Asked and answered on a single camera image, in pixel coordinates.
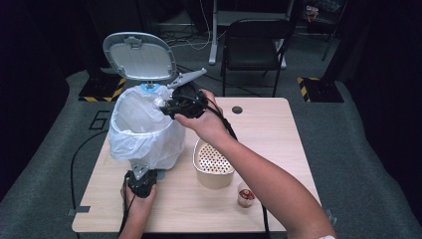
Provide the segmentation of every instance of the plastic bag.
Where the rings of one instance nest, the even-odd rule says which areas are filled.
[[[186,128],[156,106],[157,101],[168,99],[172,92],[165,86],[152,93],[138,86],[121,94],[108,133],[113,159],[140,159],[149,169],[174,166],[183,150]]]

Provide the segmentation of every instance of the perforated basket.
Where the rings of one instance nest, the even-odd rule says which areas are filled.
[[[233,180],[234,167],[217,149],[201,139],[195,145],[193,165],[198,180],[208,188],[223,188]]]

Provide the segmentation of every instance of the small cup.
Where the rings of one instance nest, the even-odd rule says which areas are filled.
[[[242,181],[238,186],[238,203],[241,207],[251,207],[255,201],[255,194],[251,188]]]

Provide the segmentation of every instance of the gray lid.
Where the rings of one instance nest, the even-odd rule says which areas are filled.
[[[146,33],[121,32],[105,38],[105,57],[111,67],[129,80],[157,82],[176,78],[176,61],[170,47]]]

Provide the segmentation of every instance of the table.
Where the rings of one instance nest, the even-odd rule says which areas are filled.
[[[217,98],[217,104],[231,123],[238,139],[254,151],[295,176],[319,202],[317,189],[287,100],[282,98]],[[239,115],[232,107],[241,107]],[[237,186],[242,178],[235,172],[232,183],[222,189],[208,189],[196,178],[193,149],[196,133],[186,130],[185,148],[176,165],[157,182],[157,196],[146,232],[225,233],[263,232],[261,203],[250,208],[237,204]],[[122,218],[119,191],[128,161],[110,158],[108,140],[100,152],[78,213],[76,232],[117,232]],[[286,231],[269,214],[271,231]]]
[[[219,11],[218,10],[218,0],[214,0],[213,5],[213,14],[212,14],[212,42],[211,42],[211,51],[210,58],[208,60],[209,65],[215,65],[217,57],[217,26],[229,26],[231,23],[245,19],[245,18],[288,18],[293,7],[293,0],[289,0],[289,8],[286,13],[259,13],[259,12],[234,12],[234,11]],[[277,48],[282,47],[283,39],[277,44]],[[285,57],[282,58],[282,69],[287,67]]]

